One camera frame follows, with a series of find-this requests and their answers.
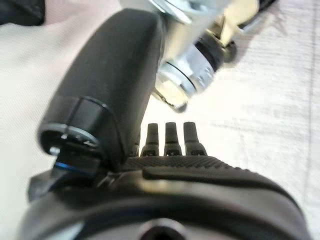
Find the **black plastic housing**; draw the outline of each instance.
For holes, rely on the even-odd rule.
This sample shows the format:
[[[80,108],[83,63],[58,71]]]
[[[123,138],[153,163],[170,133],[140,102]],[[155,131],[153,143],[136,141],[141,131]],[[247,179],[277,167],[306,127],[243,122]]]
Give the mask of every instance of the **black plastic housing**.
[[[163,56],[160,16],[124,9],[83,47],[38,129],[43,150],[72,142],[119,171],[140,131]]]

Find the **white cloth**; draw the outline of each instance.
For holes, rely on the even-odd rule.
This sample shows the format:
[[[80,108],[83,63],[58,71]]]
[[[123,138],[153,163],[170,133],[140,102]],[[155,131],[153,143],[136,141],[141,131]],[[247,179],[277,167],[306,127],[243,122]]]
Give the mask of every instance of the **white cloth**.
[[[0,239],[12,239],[28,204],[30,176],[53,158],[37,126],[72,60],[97,27],[120,9],[111,0],[46,2],[44,26],[0,26]],[[151,98],[142,124],[197,124],[207,153],[282,185],[320,240],[320,3],[281,0],[255,32],[236,37],[238,58],[184,114]]]

